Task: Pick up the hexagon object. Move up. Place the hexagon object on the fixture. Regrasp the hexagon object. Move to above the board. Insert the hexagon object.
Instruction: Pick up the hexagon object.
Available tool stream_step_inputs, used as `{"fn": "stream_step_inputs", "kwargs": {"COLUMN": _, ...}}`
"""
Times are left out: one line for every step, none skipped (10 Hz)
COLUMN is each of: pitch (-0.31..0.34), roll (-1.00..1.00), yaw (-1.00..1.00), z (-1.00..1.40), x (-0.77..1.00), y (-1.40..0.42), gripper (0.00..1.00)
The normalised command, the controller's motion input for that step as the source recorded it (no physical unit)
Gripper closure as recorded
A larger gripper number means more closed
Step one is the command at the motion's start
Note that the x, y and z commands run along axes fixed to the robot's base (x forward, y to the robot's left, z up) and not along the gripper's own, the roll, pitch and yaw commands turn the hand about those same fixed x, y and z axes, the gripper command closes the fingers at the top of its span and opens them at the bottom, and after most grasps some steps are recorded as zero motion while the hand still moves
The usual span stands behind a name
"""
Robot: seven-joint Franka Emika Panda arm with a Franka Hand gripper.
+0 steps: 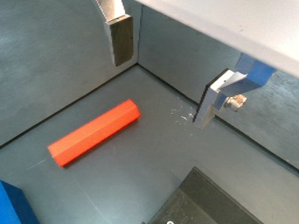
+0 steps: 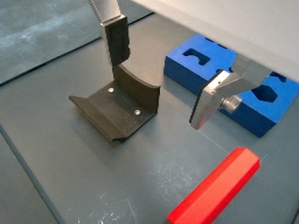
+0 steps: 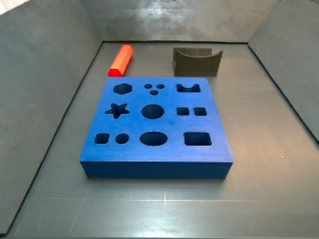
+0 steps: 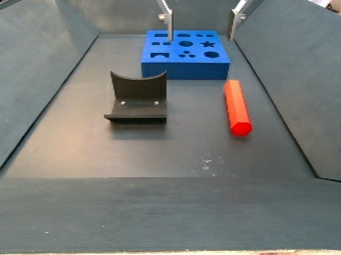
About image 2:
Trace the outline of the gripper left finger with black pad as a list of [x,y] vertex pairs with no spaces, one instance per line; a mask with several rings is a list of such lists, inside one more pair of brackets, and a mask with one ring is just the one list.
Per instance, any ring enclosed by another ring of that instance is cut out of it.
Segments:
[[130,57],[127,16],[120,12],[118,0],[88,0],[99,21],[102,37],[107,42],[107,55],[115,67]]

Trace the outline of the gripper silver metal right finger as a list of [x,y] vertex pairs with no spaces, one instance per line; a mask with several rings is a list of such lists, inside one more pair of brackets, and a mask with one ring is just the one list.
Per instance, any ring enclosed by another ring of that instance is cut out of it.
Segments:
[[190,119],[190,124],[197,130],[219,109],[234,113],[242,103],[238,94],[259,87],[271,74],[270,68],[241,54],[231,71],[233,73],[221,70],[199,93]]

